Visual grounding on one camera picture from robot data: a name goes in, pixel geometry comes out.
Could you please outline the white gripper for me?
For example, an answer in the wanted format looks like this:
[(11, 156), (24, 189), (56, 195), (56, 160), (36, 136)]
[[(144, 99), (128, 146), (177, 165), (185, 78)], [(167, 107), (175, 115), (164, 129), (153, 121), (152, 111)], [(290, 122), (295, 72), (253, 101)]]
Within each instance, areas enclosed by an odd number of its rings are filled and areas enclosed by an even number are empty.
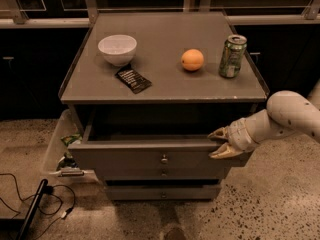
[(246, 126), (246, 119), (241, 118), (233, 121), (227, 128), (220, 127), (208, 136), (210, 140), (227, 141), (216, 151), (209, 154), (212, 159), (225, 159), (238, 156), (244, 152), (251, 152), (258, 147), (258, 144), (250, 136)]

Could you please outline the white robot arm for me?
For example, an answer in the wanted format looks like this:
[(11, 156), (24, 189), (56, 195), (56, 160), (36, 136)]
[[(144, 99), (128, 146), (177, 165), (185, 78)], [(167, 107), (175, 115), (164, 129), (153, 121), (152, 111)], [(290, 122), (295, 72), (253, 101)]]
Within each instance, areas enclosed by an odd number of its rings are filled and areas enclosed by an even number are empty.
[(209, 157), (235, 157), (254, 151), (266, 140), (285, 138), (296, 132), (320, 142), (320, 110), (296, 92), (278, 91), (269, 97), (265, 109), (210, 133), (210, 140), (220, 139), (224, 143)]

